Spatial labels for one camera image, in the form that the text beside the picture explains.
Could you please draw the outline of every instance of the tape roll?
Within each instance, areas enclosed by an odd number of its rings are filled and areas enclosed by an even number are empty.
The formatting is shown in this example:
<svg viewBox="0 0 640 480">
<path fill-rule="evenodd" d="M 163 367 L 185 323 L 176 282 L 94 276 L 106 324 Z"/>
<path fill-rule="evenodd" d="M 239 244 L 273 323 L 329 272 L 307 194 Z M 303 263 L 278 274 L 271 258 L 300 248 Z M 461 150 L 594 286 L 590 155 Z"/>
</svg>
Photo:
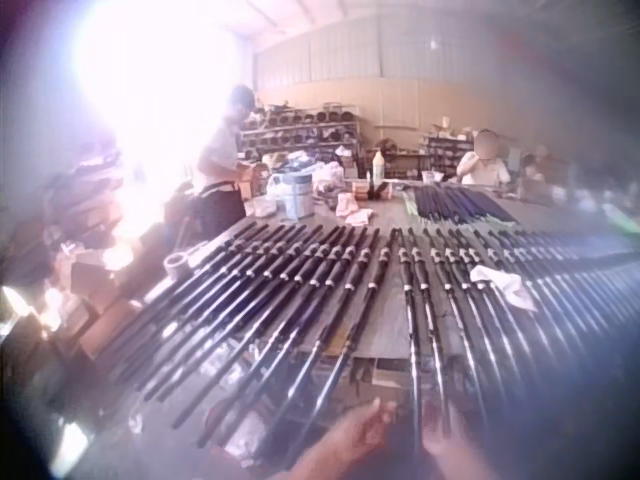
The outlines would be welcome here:
<svg viewBox="0 0 640 480">
<path fill-rule="evenodd" d="M 179 280 L 191 274 L 189 257 L 186 253 L 172 253 L 164 259 L 164 269 L 172 281 Z"/>
</svg>

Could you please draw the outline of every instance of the warehouse wall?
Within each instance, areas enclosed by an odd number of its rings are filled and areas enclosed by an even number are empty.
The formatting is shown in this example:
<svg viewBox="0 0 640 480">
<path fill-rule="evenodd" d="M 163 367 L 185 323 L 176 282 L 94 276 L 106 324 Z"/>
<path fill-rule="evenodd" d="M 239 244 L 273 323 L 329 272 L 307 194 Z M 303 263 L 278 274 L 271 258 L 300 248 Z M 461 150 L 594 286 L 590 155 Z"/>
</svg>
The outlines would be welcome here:
<svg viewBox="0 0 640 480">
<path fill-rule="evenodd" d="M 415 146 L 417 132 L 442 116 L 457 128 L 490 127 L 557 151 L 592 129 L 590 107 L 554 72 L 514 49 L 501 28 L 469 15 L 385 11 L 261 51 L 255 69 L 266 103 L 357 105 L 369 144 L 389 136 Z"/>
</svg>

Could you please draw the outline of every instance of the white cloth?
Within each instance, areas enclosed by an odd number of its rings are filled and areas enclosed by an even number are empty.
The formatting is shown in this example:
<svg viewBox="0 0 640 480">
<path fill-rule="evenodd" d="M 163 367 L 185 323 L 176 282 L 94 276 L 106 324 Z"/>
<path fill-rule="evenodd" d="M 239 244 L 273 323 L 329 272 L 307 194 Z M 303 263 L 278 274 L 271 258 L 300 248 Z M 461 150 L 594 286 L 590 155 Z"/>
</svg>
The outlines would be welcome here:
<svg viewBox="0 0 640 480">
<path fill-rule="evenodd" d="M 352 213 L 356 213 L 358 210 L 360 210 L 360 207 L 352 193 L 338 194 L 338 206 L 336 207 L 337 217 L 348 217 Z"/>
<path fill-rule="evenodd" d="M 470 278 L 472 282 L 489 281 L 492 282 L 504 294 L 504 298 L 511 305 L 537 311 L 535 303 L 529 295 L 527 289 L 522 285 L 522 278 L 515 273 L 505 273 L 493 268 L 478 265 L 471 270 Z"/>
<path fill-rule="evenodd" d="M 236 144 L 237 130 L 227 122 L 221 122 L 215 133 L 204 147 L 202 155 L 207 162 L 214 163 L 228 170 L 236 170 L 238 168 L 238 145 Z M 197 191 L 202 190 L 208 185 L 228 180 L 228 178 L 216 178 L 205 175 L 195 169 L 193 178 L 194 187 Z"/>
<path fill-rule="evenodd" d="M 364 227 L 369 225 L 369 217 L 371 217 L 372 213 L 373 210 L 370 208 L 361 208 L 356 213 L 352 213 L 345 218 L 344 222 L 353 227 Z"/>
<path fill-rule="evenodd" d="M 475 152 L 467 152 L 458 164 L 458 172 L 467 163 L 476 160 L 478 156 Z M 504 162 L 499 158 L 490 162 L 478 160 L 474 169 L 462 177 L 463 185 L 497 185 L 498 182 L 507 183 L 511 180 L 511 175 Z"/>
</svg>

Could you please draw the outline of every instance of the man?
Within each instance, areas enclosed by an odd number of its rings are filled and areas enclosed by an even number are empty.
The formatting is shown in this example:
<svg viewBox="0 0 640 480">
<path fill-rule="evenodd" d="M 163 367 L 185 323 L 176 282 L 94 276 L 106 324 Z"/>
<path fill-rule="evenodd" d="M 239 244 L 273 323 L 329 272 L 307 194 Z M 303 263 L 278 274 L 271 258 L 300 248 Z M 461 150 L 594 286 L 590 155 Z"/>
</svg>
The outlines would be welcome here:
<svg viewBox="0 0 640 480">
<path fill-rule="evenodd" d="M 196 214 L 207 239 L 217 237 L 246 216 L 238 183 L 250 179 L 252 169 L 238 162 L 236 135 L 254 109 L 253 91 L 246 85 L 233 87 L 220 126 L 198 160 L 194 178 L 199 191 Z"/>
<path fill-rule="evenodd" d="M 463 185 L 497 186 L 508 183 L 511 176 L 502 160 L 497 158 L 498 135 L 491 130 L 480 130 L 474 139 L 473 152 L 462 157 L 456 171 Z"/>
</svg>

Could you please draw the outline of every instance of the plastic bag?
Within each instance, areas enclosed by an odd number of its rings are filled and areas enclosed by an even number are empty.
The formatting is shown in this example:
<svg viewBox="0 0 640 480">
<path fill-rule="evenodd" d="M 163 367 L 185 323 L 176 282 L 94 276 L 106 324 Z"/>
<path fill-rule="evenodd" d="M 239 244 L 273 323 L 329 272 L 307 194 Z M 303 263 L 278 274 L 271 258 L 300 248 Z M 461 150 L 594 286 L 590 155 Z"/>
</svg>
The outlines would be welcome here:
<svg viewBox="0 0 640 480">
<path fill-rule="evenodd" d="M 344 188 L 344 170 L 338 162 L 322 164 L 313 172 L 313 190 L 339 190 Z"/>
</svg>

